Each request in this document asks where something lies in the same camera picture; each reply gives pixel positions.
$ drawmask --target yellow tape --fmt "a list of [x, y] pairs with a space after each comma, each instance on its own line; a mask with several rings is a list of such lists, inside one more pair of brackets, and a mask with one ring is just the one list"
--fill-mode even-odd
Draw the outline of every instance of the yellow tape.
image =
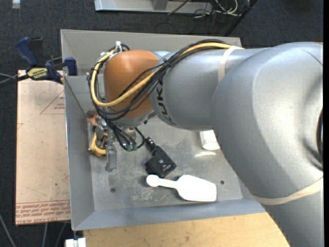
[[259, 198], [254, 196], [254, 198], [261, 203], [262, 205], [274, 206], [284, 204], [296, 199], [300, 199], [309, 195], [313, 195], [323, 189], [323, 177], [319, 179], [317, 182], [313, 183], [311, 186], [305, 187], [302, 190], [299, 190], [289, 196], [276, 198], [276, 199], [267, 199], [267, 198]]

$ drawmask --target wooden board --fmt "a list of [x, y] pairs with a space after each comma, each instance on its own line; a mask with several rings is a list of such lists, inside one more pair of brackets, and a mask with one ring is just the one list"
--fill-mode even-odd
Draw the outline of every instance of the wooden board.
[[289, 247], [267, 213], [84, 231], [88, 247]]
[[17, 86], [16, 225], [70, 219], [64, 87]]

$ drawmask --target cardboard sheet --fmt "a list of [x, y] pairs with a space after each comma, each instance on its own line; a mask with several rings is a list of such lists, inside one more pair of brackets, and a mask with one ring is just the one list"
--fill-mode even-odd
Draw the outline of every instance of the cardboard sheet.
[[64, 87], [17, 86], [16, 225], [70, 219]]

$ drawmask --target gray metal stand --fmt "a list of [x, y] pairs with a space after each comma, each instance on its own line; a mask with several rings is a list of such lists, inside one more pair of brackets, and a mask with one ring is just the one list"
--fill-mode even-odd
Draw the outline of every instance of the gray metal stand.
[[[182, 3], [184, 3], [184, 0], [95, 0], [95, 10], [170, 13], [181, 6]], [[193, 14], [195, 11], [202, 9], [211, 11], [212, 5], [203, 2], [187, 2], [177, 10], [177, 13]]]

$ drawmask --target gray metal tray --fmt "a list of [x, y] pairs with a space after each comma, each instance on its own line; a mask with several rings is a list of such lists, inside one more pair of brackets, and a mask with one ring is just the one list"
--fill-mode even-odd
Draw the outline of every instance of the gray metal tray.
[[[148, 186], [145, 183], [147, 172], [144, 163], [150, 158], [150, 153], [145, 147], [126, 152], [117, 145], [117, 169], [110, 173], [105, 171], [105, 159], [87, 152], [85, 114], [93, 110], [93, 105], [86, 76], [82, 73], [90, 70], [100, 52], [111, 47], [116, 40], [129, 46], [132, 46], [130, 42], [136, 43], [132, 48], [172, 51], [181, 48], [184, 43], [190, 44], [205, 37], [175, 36], [172, 40], [171, 35], [75, 30], [62, 30], [61, 34], [63, 57], [78, 60], [80, 74], [66, 77], [64, 83], [73, 230], [264, 212], [239, 181], [220, 150], [202, 149], [197, 132], [170, 127], [158, 118], [140, 126], [140, 130], [160, 145], [177, 164], [177, 168], [166, 178], [174, 180], [183, 174], [191, 174], [211, 181], [217, 185], [216, 202], [188, 202], [182, 200], [175, 190]], [[235, 41], [236, 45], [240, 44], [237, 39], [229, 40], [229, 43], [234, 44]], [[154, 46], [154, 41], [161, 48]]]

